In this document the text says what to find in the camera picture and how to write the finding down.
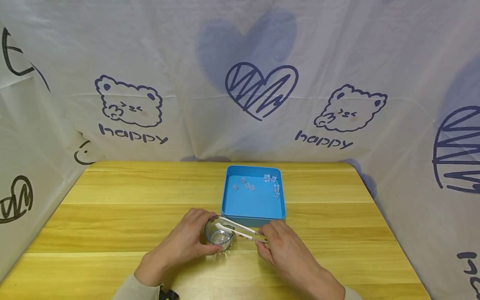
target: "white tweezers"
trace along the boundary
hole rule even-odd
[[[251,228],[248,228],[244,225],[240,225],[238,223],[235,223],[232,220],[229,220],[229,219],[227,219],[225,217],[222,217],[222,216],[218,218],[218,221],[219,221],[219,223],[215,223],[215,226],[220,230],[228,232],[229,234],[235,234],[235,235],[237,235],[239,237],[242,237],[242,238],[245,238],[247,240],[257,240],[257,241],[260,241],[260,242],[265,243],[265,244],[268,243],[266,237],[263,234],[260,234],[260,233],[258,233],[257,231],[255,231]],[[248,233],[250,233],[252,235],[240,232],[239,230],[247,231]]]

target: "wood grain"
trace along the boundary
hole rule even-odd
[[[0,286],[0,299],[108,300],[191,207],[219,212],[229,163],[92,165]],[[282,171],[287,223],[367,299],[429,299],[356,171],[343,163],[248,163]],[[182,299],[302,299],[236,239],[167,277]]]

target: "blue plastic tray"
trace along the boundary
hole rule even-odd
[[[264,174],[276,176],[276,184],[280,185],[280,197],[274,197],[273,182],[265,182]],[[244,177],[246,182],[253,184],[252,192],[241,183]],[[229,166],[225,176],[221,214],[234,222],[248,227],[260,227],[275,219],[284,220],[285,199],[283,196],[282,174],[277,168],[252,166]]]

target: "wrist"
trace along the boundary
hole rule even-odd
[[[140,283],[150,287],[158,287],[168,269],[169,267],[163,258],[148,252],[143,256],[134,275]]]
[[[335,277],[323,269],[307,289],[313,300],[344,300],[345,288]]]

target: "finger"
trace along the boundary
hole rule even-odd
[[[187,219],[191,218],[192,215],[194,215],[196,211],[197,211],[197,209],[192,207],[192,208],[183,216],[182,220],[187,220]]]
[[[207,255],[214,255],[215,253],[217,253],[219,251],[222,251],[222,250],[223,250],[222,246],[199,244],[198,248],[197,248],[197,255],[199,257],[207,256]]]
[[[197,209],[197,211],[195,212],[195,214],[192,215],[191,221],[192,221],[192,222],[195,222],[200,216],[202,216],[202,215],[205,214],[205,213],[207,213],[207,211],[204,210],[203,208]]]
[[[268,262],[269,264],[271,264],[272,266],[274,265],[273,263],[273,257],[272,257],[272,252],[270,251],[270,249],[267,248],[267,246],[265,246],[264,243],[260,242],[260,241],[255,241],[255,245],[257,246],[257,251],[258,251],[258,255],[266,262]]]
[[[198,218],[195,220],[195,225],[197,226],[205,226],[207,224],[208,220],[210,220],[213,217],[216,217],[217,214],[215,212],[207,212],[206,210],[198,216]]]
[[[282,227],[282,228],[285,230],[285,232],[288,232],[290,235],[292,235],[292,236],[298,236],[298,235],[295,233],[295,231],[292,229],[292,227],[288,226],[287,223],[285,223],[285,221],[279,220],[278,225],[279,225],[280,227]]]
[[[268,223],[260,227],[258,230],[259,233],[265,235],[267,240],[273,240],[278,238],[278,233],[275,231],[275,229],[272,227],[272,224]]]
[[[275,229],[275,231],[278,233],[279,236],[285,236],[289,235],[290,232],[287,228],[287,225],[281,221],[281,220],[273,220],[270,222],[272,227]]]

